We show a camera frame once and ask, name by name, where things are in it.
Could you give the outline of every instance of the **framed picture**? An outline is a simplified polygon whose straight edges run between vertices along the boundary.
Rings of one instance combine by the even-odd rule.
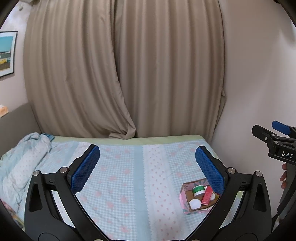
[[[17,31],[0,32],[0,77],[14,73]]]

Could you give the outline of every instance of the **silver screw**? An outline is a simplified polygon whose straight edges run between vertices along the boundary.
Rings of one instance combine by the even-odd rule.
[[[67,167],[61,167],[61,168],[59,169],[59,172],[60,172],[60,173],[65,173],[67,170],[68,170]]]
[[[36,171],[33,172],[33,176],[38,176],[39,173],[40,173],[40,171],[36,170]]]
[[[256,175],[257,175],[258,177],[261,177],[261,176],[262,176],[262,172],[260,172],[260,171],[256,171]]]
[[[232,167],[230,167],[230,168],[228,168],[228,172],[231,173],[231,174],[234,174],[235,173],[235,169],[232,168]]]

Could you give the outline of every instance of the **white wall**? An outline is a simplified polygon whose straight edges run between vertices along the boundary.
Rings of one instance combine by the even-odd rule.
[[[227,101],[212,147],[226,166],[243,173],[262,171],[275,214],[282,195],[282,162],[268,157],[266,144],[251,130],[255,124],[272,129],[274,120],[296,126],[296,30],[272,0],[219,2]]]
[[[22,11],[19,11],[20,5],[23,5]],[[23,48],[30,10],[31,6],[28,3],[18,2],[1,27],[1,31],[18,31],[15,72],[0,78],[0,104],[7,106],[9,111],[28,102],[24,82]]]

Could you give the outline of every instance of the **beige curtain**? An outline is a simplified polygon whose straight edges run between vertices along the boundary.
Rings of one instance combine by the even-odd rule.
[[[69,137],[135,135],[113,53],[114,1],[41,0],[24,44],[28,99],[44,132]]]
[[[117,71],[137,136],[199,134],[210,141],[224,76],[218,0],[125,0],[118,5]]]
[[[224,103],[218,0],[40,0],[28,98],[55,135],[213,135]]]

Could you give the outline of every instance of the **human hand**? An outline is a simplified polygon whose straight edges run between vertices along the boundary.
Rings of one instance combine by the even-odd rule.
[[[283,170],[287,170],[287,163],[282,165],[282,169]],[[286,178],[287,178],[287,171],[284,172],[284,174],[281,176],[281,178],[279,179],[281,182],[283,182],[281,184],[281,188],[285,189],[287,186],[287,182],[286,182]]]

